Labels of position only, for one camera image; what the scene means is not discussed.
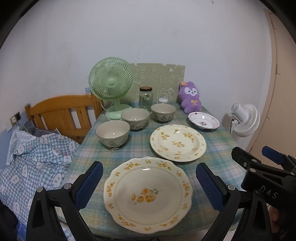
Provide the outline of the wall power socket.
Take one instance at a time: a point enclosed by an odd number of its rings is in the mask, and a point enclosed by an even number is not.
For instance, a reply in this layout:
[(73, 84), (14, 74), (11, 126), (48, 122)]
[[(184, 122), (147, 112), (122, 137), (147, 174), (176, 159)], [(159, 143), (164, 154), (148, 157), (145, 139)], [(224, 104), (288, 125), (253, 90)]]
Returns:
[(17, 112), (14, 116), (10, 118), (10, 122), (12, 126), (18, 125), (18, 122), (21, 120), (20, 112)]

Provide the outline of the purple plush bunny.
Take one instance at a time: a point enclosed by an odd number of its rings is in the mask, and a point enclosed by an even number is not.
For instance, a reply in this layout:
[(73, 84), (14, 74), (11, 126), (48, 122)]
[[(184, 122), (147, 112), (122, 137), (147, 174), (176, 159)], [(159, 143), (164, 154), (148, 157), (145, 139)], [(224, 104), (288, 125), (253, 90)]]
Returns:
[(180, 82), (178, 96), (181, 100), (181, 107), (184, 113), (201, 112), (202, 103), (200, 101), (199, 91), (193, 82)]

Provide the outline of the blue checkered bedding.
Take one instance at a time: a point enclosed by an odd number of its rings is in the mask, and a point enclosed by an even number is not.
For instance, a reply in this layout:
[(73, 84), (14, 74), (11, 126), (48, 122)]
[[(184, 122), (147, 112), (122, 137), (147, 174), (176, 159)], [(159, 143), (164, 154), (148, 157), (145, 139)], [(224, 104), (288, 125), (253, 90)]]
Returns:
[(59, 133), (36, 137), (18, 128), (12, 132), (6, 166), (1, 169), (1, 202), (18, 219), (18, 240), (26, 239), (29, 212), (37, 188), (61, 188), (79, 146)]

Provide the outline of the wooden bed headboard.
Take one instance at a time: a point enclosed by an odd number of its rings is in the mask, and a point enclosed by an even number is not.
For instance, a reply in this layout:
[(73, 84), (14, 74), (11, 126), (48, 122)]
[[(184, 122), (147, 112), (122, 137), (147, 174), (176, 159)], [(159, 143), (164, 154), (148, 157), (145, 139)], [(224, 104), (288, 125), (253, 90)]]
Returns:
[(82, 144), (92, 125), (88, 108), (95, 118), (102, 113), (101, 101), (92, 94), (63, 95), (46, 99), (38, 104), (25, 106), (28, 120), (41, 129), (59, 132)]

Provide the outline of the grey floral bowl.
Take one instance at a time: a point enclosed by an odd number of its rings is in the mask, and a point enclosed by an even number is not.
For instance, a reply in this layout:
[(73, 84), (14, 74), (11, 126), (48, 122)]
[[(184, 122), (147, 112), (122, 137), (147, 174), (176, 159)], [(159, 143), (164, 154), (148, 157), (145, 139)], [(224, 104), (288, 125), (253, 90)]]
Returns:
[(118, 148), (127, 141), (130, 125), (123, 120), (110, 120), (99, 125), (95, 133), (103, 145)]
[(121, 118), (129, 123), (134, 131), (144, 128), (149, 121), (150, 113), (146, 109), (132, 108), (121, 113)]
[(157, 103), (151, 106), (156, 121), (166, 123), (173, 119), (176, 108), (167, 103)]

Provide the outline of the small white lidded container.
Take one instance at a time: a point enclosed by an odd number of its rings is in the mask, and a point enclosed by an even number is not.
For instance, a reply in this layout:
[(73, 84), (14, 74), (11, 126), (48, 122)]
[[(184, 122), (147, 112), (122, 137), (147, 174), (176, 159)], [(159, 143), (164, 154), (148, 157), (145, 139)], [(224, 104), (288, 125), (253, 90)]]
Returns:
[(164, 98), (164, 97), (160, 97), (158, 99), (158, 103), (168, 103), (168, 99), (167, 98)]

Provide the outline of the round yellow flower deep plate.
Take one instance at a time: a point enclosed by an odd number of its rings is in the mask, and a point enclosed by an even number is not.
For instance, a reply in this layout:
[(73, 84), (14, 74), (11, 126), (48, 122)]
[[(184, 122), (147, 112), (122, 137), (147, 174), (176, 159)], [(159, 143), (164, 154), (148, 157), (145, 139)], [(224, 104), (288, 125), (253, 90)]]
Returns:
[(207, 144), (195, 129), (184, 125), (165, 125), (150, 136), (152, 149), (161, 157), (174, 162), (191, 162), (203, 156)]

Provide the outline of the green desk fan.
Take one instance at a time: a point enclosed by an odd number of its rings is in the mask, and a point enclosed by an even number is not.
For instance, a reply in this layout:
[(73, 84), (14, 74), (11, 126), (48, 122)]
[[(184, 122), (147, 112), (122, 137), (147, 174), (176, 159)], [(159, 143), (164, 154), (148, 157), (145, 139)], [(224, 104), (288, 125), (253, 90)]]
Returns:
[(106, 110), (109, 120), (120, 120), (122, 112), (131, 109), (128, 104), (120, 102), (133, 84), (133, 73), (125, 60), (115, 57), (102, 59), (90, 71), (88, 84), (95, 97), (112, 102)]

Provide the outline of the beige door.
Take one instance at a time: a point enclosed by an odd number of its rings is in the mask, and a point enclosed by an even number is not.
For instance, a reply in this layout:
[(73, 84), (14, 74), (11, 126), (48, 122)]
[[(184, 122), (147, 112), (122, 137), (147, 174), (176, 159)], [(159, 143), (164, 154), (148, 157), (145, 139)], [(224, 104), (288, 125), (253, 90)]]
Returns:
[(271, 39), (271, 77), (260, 125), (247, 151), (262, 163), (278, 168), (262, 156), (261, 150), (269, 146), (295, 156), (295, 42), (274, 13), (266, 10), (265, 14)]

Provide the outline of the white standing fan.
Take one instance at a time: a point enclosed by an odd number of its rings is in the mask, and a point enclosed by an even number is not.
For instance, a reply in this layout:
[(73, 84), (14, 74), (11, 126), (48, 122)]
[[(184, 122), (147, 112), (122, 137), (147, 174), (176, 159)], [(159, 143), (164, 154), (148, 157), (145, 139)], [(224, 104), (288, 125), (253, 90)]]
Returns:
[(245, 138), (253, 135), (260, 124), (260, 114), (252, 104), (234, 103), (230, 107), (233, 119), (230, 123), (230, 134)]

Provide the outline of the plaid green tablecloth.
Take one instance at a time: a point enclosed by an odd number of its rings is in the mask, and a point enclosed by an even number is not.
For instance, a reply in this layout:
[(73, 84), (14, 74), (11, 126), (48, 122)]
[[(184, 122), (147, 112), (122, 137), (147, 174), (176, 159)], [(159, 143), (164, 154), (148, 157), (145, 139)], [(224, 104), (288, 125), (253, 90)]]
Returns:
[[(162, 126), (161, 123), (149, 120), (146, 128), (140, 131), (130, 131), (125, 145), (118, 150), (110, 150), (104, 146), (95, 134), (95, 129), (107, 118), (101, 114), (79, 147), (72, 163), (66, 173), (64, 182), (73, 182), (86, 172), (94, 161), (103, 164), (103, 176), (88, 202), (85, 209), (80, 211), (83, 219), (91, 231), (99, 237), (132, 239), (141, 237), (140, 233), (132, 232), (118, 225), (108, 213), (103, 202), (104, 182), (111, 171), (119, 164), (132, 158), (155, 156), (150, 144), (149, 137), (152, 132)], [(231, 158), (231, 150), (237, 146), (236, 141), (229, 135), (224, 127), (215, 131), (203, 131), (200, 133), (206, 140), (206, 152), (193, 162), (177, 163), (189, 177), (193, 188), (192, 207), (188, 214), (170, 230), (159, 232), (158, 236), (175, 236), (186, 233), (194, 233), (209, 228), (216, 219), (218, 212), (215, 211), (196, 178), (196, 166), (205, 162), (212, 172), (222, 178), (226, 184), (232, 184), (240, 188), (245, 171)]]

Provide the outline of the white plate red flower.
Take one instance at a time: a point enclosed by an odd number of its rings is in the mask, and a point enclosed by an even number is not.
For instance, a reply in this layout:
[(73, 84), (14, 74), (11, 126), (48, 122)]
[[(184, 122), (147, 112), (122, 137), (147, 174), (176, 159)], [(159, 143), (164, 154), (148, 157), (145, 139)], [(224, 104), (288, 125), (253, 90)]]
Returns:
[(215, 130), (219, 128), (220, 123), (214, 116), (203, 112), (192, 112), (188, 119), (201, 130)]

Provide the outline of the scalloped yellow flower plate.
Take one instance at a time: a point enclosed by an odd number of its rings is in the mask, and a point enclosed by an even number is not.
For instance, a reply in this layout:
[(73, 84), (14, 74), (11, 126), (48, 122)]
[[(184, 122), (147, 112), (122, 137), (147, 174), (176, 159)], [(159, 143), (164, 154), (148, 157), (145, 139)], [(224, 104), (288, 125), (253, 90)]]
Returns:
[(145, 235), (176, 226), (192, 206), (193, 188), (185, 172), (156, 157), (130, 159), (104, 183), (104, 206), (120, 226)]

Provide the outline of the glass jar dark lid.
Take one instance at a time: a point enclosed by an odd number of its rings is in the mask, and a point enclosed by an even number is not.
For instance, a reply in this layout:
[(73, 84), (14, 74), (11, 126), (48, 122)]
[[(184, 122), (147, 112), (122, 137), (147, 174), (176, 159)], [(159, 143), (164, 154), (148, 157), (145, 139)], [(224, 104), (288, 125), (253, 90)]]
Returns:
[(153, 103), (152, 88), (149, 86), (142, 86), (139, 88), (139, 104), (140, 107), (151, 111)]

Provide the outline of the green patterned board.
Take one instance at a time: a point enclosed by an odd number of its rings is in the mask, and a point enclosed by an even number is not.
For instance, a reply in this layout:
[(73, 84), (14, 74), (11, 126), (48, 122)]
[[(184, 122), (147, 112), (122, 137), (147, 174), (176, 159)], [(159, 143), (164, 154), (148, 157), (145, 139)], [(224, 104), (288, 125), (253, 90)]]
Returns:
[(179, 83), (184, 81), (185, 66), (161, 63), (131, 63), (133, 84), (123, 102), (139, 101), (139, 88), (152, 88), (153, 101), (166, 98), (168, 102), (176, 102)]

